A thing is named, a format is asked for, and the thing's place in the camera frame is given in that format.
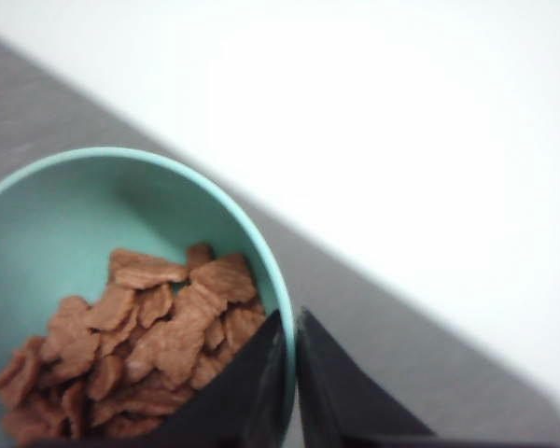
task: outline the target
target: teal bowl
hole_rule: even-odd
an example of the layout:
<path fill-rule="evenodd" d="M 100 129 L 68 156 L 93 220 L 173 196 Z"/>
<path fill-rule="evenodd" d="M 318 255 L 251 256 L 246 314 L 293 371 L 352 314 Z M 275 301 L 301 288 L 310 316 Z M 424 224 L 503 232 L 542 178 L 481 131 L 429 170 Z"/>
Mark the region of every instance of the teal bowl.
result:
<path fill-rule="evenodd" d="M 182 263 L 183 249 L 198 241 L 218 254 L 245 254 L 266 311 L 280 310 L 288 418 L 295 382 L 293 317 L 272 251 L 213 182 L 182 163 L 134 149 L 64 152 L 0 183 L 0 370 L 26 337 L 45 334 L 61 297 L 99 297 L 113 248 Z M 0 404 L 0 419 L 4 411 Z M 0 428 L 0 448 L 11 445 Z"/>

